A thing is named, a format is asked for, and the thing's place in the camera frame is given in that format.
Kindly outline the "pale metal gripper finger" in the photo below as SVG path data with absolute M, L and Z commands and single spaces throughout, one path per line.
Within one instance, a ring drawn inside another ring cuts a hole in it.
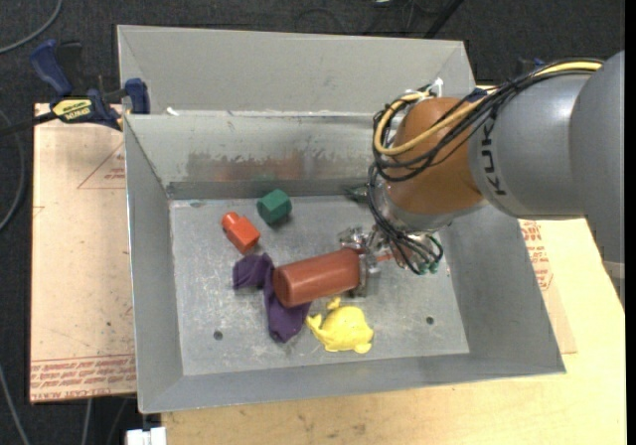
M 361 226 L 348 227 L 338 234 L 338 242 L 342 248 L 348 248 L 357 254 L 368 252 L 369 235 Z
M 361 257 L 359 262 L 359 284 L 354 289 L 356 298 L 366 298 L 377 293 L 382 270 L 374 257 Z

